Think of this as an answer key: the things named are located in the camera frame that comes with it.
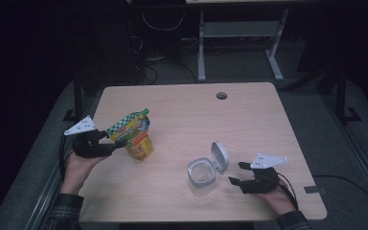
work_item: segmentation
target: desk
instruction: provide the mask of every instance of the desk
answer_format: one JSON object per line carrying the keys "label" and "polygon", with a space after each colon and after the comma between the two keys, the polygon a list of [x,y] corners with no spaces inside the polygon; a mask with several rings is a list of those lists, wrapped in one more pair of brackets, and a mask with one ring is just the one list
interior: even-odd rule
{"label": "desk", "polygon": [[[227,94],[217,99],[218,92]],[[98,130],[113,126],[128,113],[149,109],[149,138],[154,152],[144,161],[117,149],[89,175],[80,194],[85,201],[80,221],[164,222],[245,221],[275,219],[264,202],[244,195],[228,176],[252,179],[238,162],[251,162],[257,153],[285,156],[275,167],[292,184],[301,211],[308,219],[327,212],[314,186],[286,112],[271,83],[220,83],[108,87],[94,116]],[[195,196],[188,164],[212,158],[212,142],[229,154],[229,167],[217,175],[217,187]]]}

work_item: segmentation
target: white container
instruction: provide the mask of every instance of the white container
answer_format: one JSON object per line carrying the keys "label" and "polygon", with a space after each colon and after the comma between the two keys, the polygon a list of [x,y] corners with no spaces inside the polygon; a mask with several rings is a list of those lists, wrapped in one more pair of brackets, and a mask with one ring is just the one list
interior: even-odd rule
{"label": "white container", "polygon": [[216,169],[219,170],[220,174],[223,174],[228,168],[229,157],[219,141],[212,144],[211,154],[214,157],[214,161],[202,157],[192,161],[188,166],[191,191],[196,196],[211,193],[216,187]]}

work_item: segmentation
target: snack bag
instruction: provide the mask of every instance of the snack bag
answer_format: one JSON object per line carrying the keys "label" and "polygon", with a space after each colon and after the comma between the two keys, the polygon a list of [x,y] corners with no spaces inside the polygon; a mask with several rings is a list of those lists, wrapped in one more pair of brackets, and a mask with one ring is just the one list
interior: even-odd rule
{"label": "snack bag", "polygon": [[134,158],[144,160],[152,151],[152,143],[148,136],[150,125],[148,109],[141,112],[133,112],[125,116],[114,126],[106,130],[112,141],[127,139],[125,149]]}

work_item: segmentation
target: person's left hand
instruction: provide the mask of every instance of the person's left hand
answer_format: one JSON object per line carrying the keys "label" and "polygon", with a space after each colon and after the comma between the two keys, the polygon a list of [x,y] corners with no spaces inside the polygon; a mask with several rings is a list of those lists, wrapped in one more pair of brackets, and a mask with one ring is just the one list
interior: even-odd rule
{"label": "person's left hand", "polygon": [[83,158],[72,153],[65,162],[65,176],[62,182],[60,193],[78,195],[80,189],[92,169],[107,156],[95,158]]}

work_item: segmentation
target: dark background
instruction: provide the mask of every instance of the dark background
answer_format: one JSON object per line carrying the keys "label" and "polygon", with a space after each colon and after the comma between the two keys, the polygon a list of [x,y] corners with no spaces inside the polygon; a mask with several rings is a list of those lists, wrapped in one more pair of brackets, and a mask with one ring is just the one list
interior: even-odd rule
{"label": "dark background", "polygon": [[[109,2],[120,4],[88,1],[92,7]],[[368,98],[368,1],[338,3],[322,11],[292,11],[285,37],[307,41],[301,71],[338,64]],[[56,99],[77,73],[87,93],[138,81],[134,66],[141,60],[131,54],[127,35],[120,35],[128,14],[81,17],[59,11],[62,6],[61,1],[0,0],[0,204]],[[183,27],[194,23],[185,20]],[[171,36],[163,37],[171,41],[179,34]],[[93,75],[102,77],[89,78]]]}

